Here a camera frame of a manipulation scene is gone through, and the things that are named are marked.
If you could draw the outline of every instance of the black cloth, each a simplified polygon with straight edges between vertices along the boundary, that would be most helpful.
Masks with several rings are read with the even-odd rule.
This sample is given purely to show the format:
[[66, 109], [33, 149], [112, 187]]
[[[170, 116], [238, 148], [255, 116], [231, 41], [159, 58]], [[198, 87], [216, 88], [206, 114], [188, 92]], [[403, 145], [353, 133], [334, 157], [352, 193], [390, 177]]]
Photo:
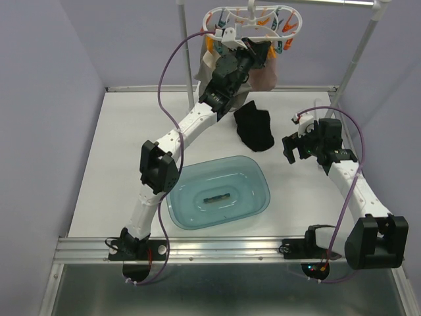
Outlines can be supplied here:
[[258, 110], [254, 101], [234, 112], [237, 133], [241, 141], [253, 151], [265, 151], [275, 144], [270, 131], [268, 111]]

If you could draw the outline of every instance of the purple wall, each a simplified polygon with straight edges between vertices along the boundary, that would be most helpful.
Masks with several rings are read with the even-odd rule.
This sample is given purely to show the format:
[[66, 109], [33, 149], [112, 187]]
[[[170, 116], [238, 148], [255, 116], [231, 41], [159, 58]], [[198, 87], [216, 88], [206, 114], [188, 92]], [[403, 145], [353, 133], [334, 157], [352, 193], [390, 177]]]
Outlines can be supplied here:
[[103, 83], [58, 0], [0, 2], [0, 314], [38, 315]]
[[[368, 182], [392, 213], [404, 215], [409, 222], [405, 267], [419, 302], [420, 12], [419, 0], [392, 1], [341, 102], [362, 124]], [[358, 136], [354, 139], [359, 144]]]
[[[106, 86], [158, 84], [163, 63], [180, 42], [176, 0], [61, 3]], [[198, 32], [204, 15], [222, 5], [244, 6], [247, 0], [186, 0], [187, 32]], [[278, 84], [339, 84], [368, 24], [370, 10], [299, 4], [292, 7], [303, 16], [303, 29], [291, 49], [278, 59]], [[201, 40], [193, 39], [189, 46], [195, 72]], [[164, 84], [185, 83], [184, 63], [177, 56]]]

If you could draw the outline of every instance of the black mount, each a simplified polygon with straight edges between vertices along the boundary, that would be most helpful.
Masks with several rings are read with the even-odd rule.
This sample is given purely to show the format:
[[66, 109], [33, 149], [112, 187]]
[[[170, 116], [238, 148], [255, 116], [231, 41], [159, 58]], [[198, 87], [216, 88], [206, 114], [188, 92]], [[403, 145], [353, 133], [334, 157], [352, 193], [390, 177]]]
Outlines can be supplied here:
[[349, 266], [354, 270], [400, 267], [408, 229], [403, 216], [358, 219], [345, 243]]
[[286, 238], [282, 240], [279, 252], [286, 260], [321, 259], [326, 256], [326, 249], [316, 245], [316, 229], [334, 227], [330, 225], [311, 225], [305, 232], [304, 238]]
[[127, 228], [123, 228], [120, 237], [111, 240], [110, 244], [118, 251], [108, 254], [109, 261], [123, 262], [123, 275], [132, 281], [141, 282], [145, 280], [149, 275], [150, 267], [148, 265], [125, 264], [125, 261], [148, 261], [146, 251], [148, 248], [151, 250], [153, 261], [164, 261], [166, 259], [166, 253], [163, 255], [159, 253], [159, 247], [166, 246], [165, 240], [150, 240], [149, 236], [139, 240], [133, 238], [128, 233]]
[[237, 48], [217, 60], [212, 79], [199, 98], [199, 102], [212, 107], [218, 120], [231, 109], [235, 94], [249, 79], [249, 71], [264, 67], [271, 46], [270, 41], [254, 43], [248, 38], [242, 41], [247, 49]]
[[180, 177], [172, 153], [165, 153], [158, 145], [147, 140], [140, 156], [140, 180], [152, 188], [154, 194], [168, 193]]
[[342, 141], [342, 123], [335, 118], [321, 118], [318, 122], [315, 120], [314, 129], [300, 138], [298, 133], [282, 138], [284, 156], [290, 164], [295, 162], [293, 150], [297, 148], [300, 159], [317, 157], [317, 163], [326, 174], [332, 163], [343, 160], [357, 162], [357, 157], [350, 149], [342, 149]]

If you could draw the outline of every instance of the white robotic arm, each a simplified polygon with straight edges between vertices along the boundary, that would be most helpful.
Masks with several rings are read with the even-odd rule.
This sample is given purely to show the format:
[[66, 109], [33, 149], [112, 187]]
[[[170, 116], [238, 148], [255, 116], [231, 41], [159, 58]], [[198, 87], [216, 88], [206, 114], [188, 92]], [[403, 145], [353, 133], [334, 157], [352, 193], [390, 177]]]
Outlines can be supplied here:
[[158, 204], [179, 179], [176, 163], [182, 150], [230, 110], [237, 91], [249, 77], [249, 71], [264, 67], [272, 43], [255, 43], [248, 38], [243, 38], [242, 42], [245, 47], [237, 47], [216, 62], [212, 80], [199, 102], [179, 123], [180, 130], [171, 130], [155, 143], [146, 141], [142, 146], [140, 194], [129, 223], [111, 243], [114, 251], [118, 249], [118, 253], [115, 256], [109, 255], [110, 260], [136, 260], [144, 257]]
[[282, 139], [284, 155], [289, 163], [295, 162], [294, 149], [298, 149], [300, 159], [317, 157], [318, 164], [338, 187], [345, 201], [355, 177], [358, 178], [347, 204], [355, 222], [353, 230], [339, 231], [332, 239], [335, 227], [310, 226], [302, 240], [283, 240], [280, 250], [284, 257], [321, 258], [334, 240], [332, 251], [345, 256], [353, 269], [399, 267], [403, 260], [408, 223], [404, 217], [393, 216], [376, 197], [363, 175], [357, 175], [360, 170], [357, 157], [350, 149], [342, 148], [341, 121], [333, 118], [316, 121], [308, 113], [295, 115], [292, 121], [298, 125], [298, 131]]
[[[356, 175], [358, 163], [353, 161], [342, 161], [340, 163], [332, 163], [329, 171], [329, 178], [337, 186], [341, 195], [345, 199], [348, 195], [351, 183]], [[387, 218], [392, 215], [391, 212], [379, 201], [374, 192], [371, 190], [366, 179], [359, 174], [357, 184], [353, 190], [348, 208], [353, 216], [354, 223], [360, 218], [370, 215], [373, 217]], [[334, 227], [323, 227], [316, 230], [316, 245], [320, 248], [328, 249]], [[332, 251], [345, 257], [345, 243], [350, 232], [339, 232], [337, 235]]]
[[[216, 123], [216, 113], [206, 103], [196, 103], [194, 108], [179, 123], [180, 132], [186, 149], [202, 132]], [[173, 129], [156, 141], [156, 145], [164, 153], [171, 153], [173, 162], [180, 158], [180, 133]], [[171, 179], [175, 184], [178, 178]], [[133, 210], [132, 217], [126, 225], [128, 233], [139, 240], [147, 238], [151, 233], [151, 223], [157, 211], [157, 205], [165, 192], [154, 193], [146, 183], [141, 185], [139, 197]]]

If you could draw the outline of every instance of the blue plastic tub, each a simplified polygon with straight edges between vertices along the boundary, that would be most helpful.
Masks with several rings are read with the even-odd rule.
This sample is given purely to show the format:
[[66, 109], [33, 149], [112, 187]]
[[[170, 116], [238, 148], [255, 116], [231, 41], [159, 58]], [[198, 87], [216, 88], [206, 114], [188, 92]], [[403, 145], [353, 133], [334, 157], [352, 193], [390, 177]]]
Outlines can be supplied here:
[[194, 230], [259, 214], [270, 193], [259, 165], [235, 156], [184, 167], [166, 200], [174, 223]]

